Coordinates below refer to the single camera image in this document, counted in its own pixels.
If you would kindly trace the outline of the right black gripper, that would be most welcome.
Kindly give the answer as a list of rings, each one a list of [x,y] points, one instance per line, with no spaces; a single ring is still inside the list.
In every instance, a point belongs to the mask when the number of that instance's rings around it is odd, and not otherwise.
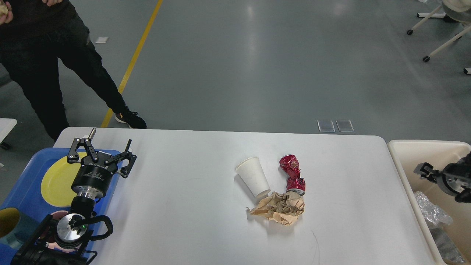
[[[441,172],[434,170],[429,163],[420,163],[414,169],[414,173],[419,175],[421,179],[428,181],[438,181],[439,188],[444,193],[456,196],[464,191],[464,182],[458,177],[461,166],[458,164],[448,164]]]

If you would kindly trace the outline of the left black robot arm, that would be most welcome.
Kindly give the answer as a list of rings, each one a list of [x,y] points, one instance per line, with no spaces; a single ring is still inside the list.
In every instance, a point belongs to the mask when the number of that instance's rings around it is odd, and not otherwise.
[[[89,242],[103,240],[113,233],[113,224],[106,215],[98,215],[96,203],[107,195],[113,176],[128,177],[137,159],[131,150],[131,139],[123,152],[111,155],[96,151],[89,135],[75,138],[66,156],[69,164],[79,164],[71,184],[75,193],[67,215],[55,220],[48,214],[36,230],[19,248],[11,260],[12,265],[88,265],[86,258]]]

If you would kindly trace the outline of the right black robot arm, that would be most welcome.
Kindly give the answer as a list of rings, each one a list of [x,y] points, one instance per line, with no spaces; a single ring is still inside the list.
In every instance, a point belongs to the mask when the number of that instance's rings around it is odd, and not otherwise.
[[[453,196],[456,202],[471,202],[471,153],[456,163],[448,164],[441,171],[426,162],[418,164],[414,173],[437,184],[441,191]]]

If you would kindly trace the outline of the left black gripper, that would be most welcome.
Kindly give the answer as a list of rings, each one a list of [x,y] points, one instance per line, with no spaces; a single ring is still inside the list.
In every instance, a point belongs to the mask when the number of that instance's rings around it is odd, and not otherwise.
[[[91,199],[106,196],[114,174],[117,173],[122,178],[127,179],[137,159],[137,156],[130,149],[132,140],[128,140],[126,148],[122,153],[109,158],[98,158],[91,143],[95,133],[96,128],[93,128],[88,136],[81,139],[75,138],[67,155],[67,163],[81,163],[81,167],[71,186],[72,191],[77,193],[77,196]],[[77,149],[81,146],[84,147],[87,156],[84,156],[79,162]],[[118,164],[125,160],[128,161],[128,164],[118,168]]]

